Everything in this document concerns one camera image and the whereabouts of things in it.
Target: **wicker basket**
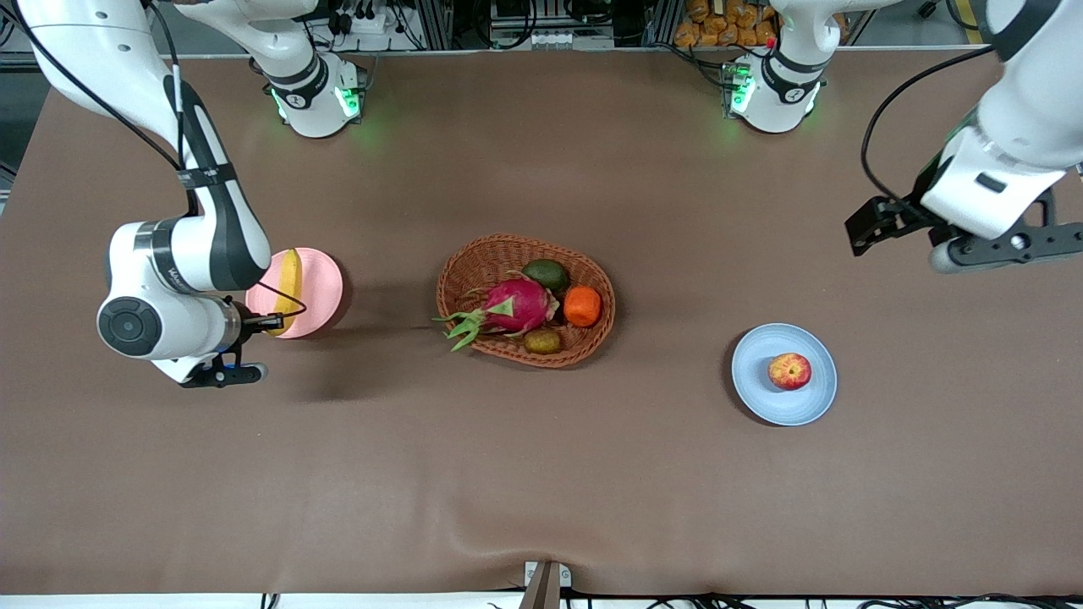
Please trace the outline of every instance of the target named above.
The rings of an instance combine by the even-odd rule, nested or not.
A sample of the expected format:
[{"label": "wicker basket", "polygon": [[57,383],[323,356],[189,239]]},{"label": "wicker basket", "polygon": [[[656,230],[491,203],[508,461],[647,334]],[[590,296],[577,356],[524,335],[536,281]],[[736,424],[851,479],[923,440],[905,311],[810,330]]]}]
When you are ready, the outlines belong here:
[{"label": "wicker basket", "polygon": [[[440,315],[447,316],[456,311],[472,311],[481,307],[485,302],[485,295],[468,294],[471,289],[493,287],[508,278],[507,271],[518,271],[538,258],[560,262],[567,271],[573,286],[590,286],[601,295],[602,316],[598,323],[586,328],[571,324],[552,326],[560,333],[563,350],[550,355],[531,353],[523,347],[522,339],[499,335],[479,336],[470,347],[482,353],[544,368],[560,368],[586,359],[613,329],[616,313],[613,284],[593,260],[558,245],[506,234],[490,235],[467,244],[444,264],[436,282],[436,308]],[[453,325],[448,323],[447,328],[451,329]]]}]

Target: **blue plate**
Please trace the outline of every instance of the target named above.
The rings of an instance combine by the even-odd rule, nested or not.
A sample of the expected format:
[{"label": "blue plate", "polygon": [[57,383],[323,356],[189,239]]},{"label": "blue plate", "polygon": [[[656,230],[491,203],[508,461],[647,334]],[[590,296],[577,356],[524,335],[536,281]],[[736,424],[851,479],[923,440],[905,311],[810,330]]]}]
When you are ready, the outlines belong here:
[{"label": "blue plate", "polygon": [[[767,376],[777,355],[800,353],[812,365],[809,384],[794,391],[779,389]],[[777,425],[806,425],[820,418],[835,400],[838,374],[823,342],[790,324],[753,328],[733,351],[733,385],[752,412]]]}]

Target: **red apple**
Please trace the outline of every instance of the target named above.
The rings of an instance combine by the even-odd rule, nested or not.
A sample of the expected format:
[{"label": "red apple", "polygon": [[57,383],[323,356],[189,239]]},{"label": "red apple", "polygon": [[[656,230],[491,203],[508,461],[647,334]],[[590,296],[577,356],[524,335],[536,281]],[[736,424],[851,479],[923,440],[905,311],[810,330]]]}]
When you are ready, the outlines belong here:
[{"label": "red apple", "polygon": [[798,353],[783,353],[771,360],[767,376],[779,389],[793,391],[808,385],[812,379],[812,364]]}]

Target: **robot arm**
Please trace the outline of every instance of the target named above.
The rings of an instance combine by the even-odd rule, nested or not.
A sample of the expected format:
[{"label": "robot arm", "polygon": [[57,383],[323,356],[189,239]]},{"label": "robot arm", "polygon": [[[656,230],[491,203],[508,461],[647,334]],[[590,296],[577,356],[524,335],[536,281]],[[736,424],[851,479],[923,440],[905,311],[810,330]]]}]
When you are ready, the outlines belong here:
[{"label": "robot arm", "polygon": [[841,31],[835,13],[869,11],[899,0],[771,0],[782,17],[778,42],[765,53],[736,61],[738,92],[729,111],[768,133],[797,127],[812,112],[820,75],[838,49]]},{"label": "robot arm", "polygon": [[[35,0],[18,8],[40,44],[35,52],[45,77],[77,104],[107,114],[42,48],[115,112],[167,142],[178,141],[178,102],[183,109],[178,176],[203,215],[133,222],[114,233],[109,294],[97,316],[102,339],[119,353],[151,360],[184,386],[259,380],[265,368],[240,365],[240,344],[280,326],[280,316],[255,316],[229,298],[200,293],[252,287],[270,264],[270,245],[203,102],[158,57],[139,1]],[[223,352],[235,353],[234,366],[222,362]]]},{"label": "robot arm", "polygon": [[[951,133],[902,200],[874,197],[847,220],[856,256],[931,229],[939,272],[1059,259],[1083,251],[1083,224],[1057,224],[1051,187],[1083,161],[1083,2],[990,0],[979,23],[1004,76]],[[1042,225],[1021,216],[1043,208]]]},{"label": "robot arm", "polygon": [[290,21],[317,0],[173,0],[184,16],[230,37],[271,83],[283,119],[305,138],[326,138],[360,120],[364,75],[334,53],[316,53]]}]

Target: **dragon fruit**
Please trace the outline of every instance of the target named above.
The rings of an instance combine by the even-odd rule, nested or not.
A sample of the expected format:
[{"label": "dragon fruit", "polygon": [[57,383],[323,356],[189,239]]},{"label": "dragon fruit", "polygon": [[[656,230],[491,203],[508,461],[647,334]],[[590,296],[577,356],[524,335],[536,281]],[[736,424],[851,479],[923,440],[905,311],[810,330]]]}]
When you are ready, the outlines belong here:
[{"label": "dragon fruit", "polygon": [[460,320],[458,325],[444,336],[454,338],[466,335],[452,351],[470,345],[481,333],[511,333],[520,336],[547,321],[557,312],[560,302],[542,284],[525,276],[505,280],[488,290],[485,303],[473,311],[452,313],[446,318],[435,318],[435,322]]}]

